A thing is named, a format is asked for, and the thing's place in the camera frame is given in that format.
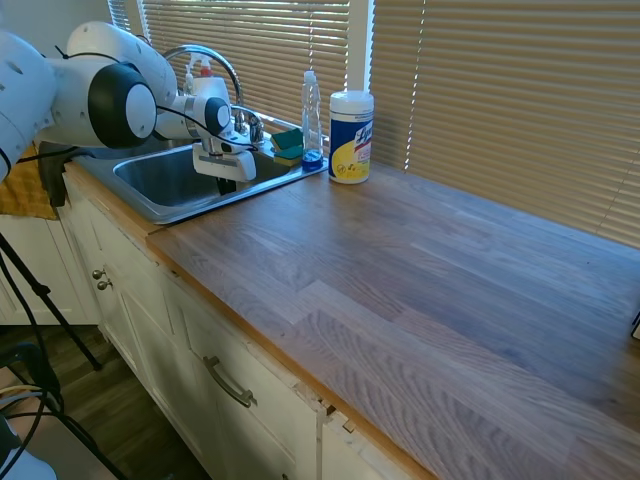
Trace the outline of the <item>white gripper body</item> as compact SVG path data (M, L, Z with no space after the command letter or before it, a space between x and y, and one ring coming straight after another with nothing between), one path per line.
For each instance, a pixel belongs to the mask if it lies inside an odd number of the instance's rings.
M200 144L192 147L193 166L197 173L237 182L250 182L257 176L251 152L237 154L209 153Z

